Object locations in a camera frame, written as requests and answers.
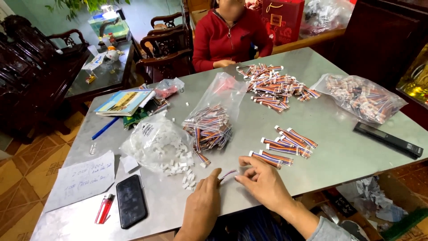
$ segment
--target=smartphone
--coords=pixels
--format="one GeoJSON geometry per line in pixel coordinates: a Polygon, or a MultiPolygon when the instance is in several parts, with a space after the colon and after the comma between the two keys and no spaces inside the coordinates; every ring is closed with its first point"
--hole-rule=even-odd
{"type": "Polygon", "coordinates": [[[120,226],[127,229],[147,216],[143,191],[138,175],[132,175],[116,185],[120,226]]]}

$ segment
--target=clear plastic bag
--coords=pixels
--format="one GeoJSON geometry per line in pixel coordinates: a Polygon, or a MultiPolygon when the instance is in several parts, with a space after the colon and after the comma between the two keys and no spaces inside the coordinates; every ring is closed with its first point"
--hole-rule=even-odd
{"type": "Polygon", "coordinates": [[[239,105],[250,84],[236,81],[230,74],[220,72],[205,91],[183,126],[206,131],[229,131],[225,125],[236,122],[239,105]]]}
{"type": "Polygon", "coordinates": [[[167,98],[182,88],[184,88],[184,83],[179,78],[163,79],[155,87],[156,98],[167,98]]]}
{"type": "Polygon", "coordinates": [[[163,172],[165,166],[172,169],[172,160],[193,165],[193,142],[162,112],[141,120],[120,149],[147,169],[163,172]]]}
{"type": "Polygon", "coordinates": [[[307,38],[328,30],[346,28],[353,10],[354,4],[349,0],[307,0],[300,36],[307,38]]]}
{"type": "Polygon", "coordinates": [[[310,89],[333,96],[337,105],[373,123],[385,123],[407,104],[398,95],[356,75],[325,74],[310,89]]]}

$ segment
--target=bag handle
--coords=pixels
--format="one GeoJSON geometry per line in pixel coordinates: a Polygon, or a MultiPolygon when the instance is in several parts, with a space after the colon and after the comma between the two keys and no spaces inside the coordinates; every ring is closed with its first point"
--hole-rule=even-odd
{"type": "Polygon", "coordinates": [[[266,8],[266,12],[269,12],[269,10],[270,10],[271,7],[273,7],[273,8],[280,8],[282,6],[284,6],[284,4],[282,4],[281,6],[272,6],[272,3],[270,3],[269,6],[266,8]]]}

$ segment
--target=green packet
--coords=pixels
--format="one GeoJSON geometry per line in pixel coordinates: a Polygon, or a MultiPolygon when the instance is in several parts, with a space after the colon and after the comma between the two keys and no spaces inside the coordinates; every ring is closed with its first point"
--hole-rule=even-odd
{"type": "Polygon", "coordinates": [[[143,108],[138,108],[132,116],[123,117],[123,128],[125,130],[129,129],[129,126],[139,123],[142,119],[146,118],[148,115],[143,108]]]}

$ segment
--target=person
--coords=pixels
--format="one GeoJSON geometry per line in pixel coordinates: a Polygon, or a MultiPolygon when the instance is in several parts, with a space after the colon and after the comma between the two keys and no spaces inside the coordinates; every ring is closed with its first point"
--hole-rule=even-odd
{"type": "MultiPolygon", "coordinates": [[[[273,211],[288,221],[306,240],[309,241],[357,241],[341,227],[333,224],[324,217],[318,218],[307,210],[301,202],[297,202],[288,193],[276,169],[254,157],[239,157],[240,166],[252,165],[243,175],[235,177],[246,190],[270,211],[273,211]]],[[[212,229],[220,215],[220,192],[217,185],[221,169],[213,170],[210,176],[201,179],[195,191],[189,195],[184,210],[183,224],[174,241],[203,241],[212,235],[212,229]]],[[[265,228],[265,221],[259,222],[265,228]]],[[[268,232],[263,230],[253,234],[248,228],[244,229],[249,238],[238,240],[269,240],[283,241],[286,237],[276,233],[268,238],[268,232]]]]}
{"type": "Polygon", "coordinates": [[[199,20],[193,41],[193,66],[196,72],[226,67],[272,53],[269,38],[259,14],[244,7],[244,0],[212,0],[208,14],[199,20]]]}

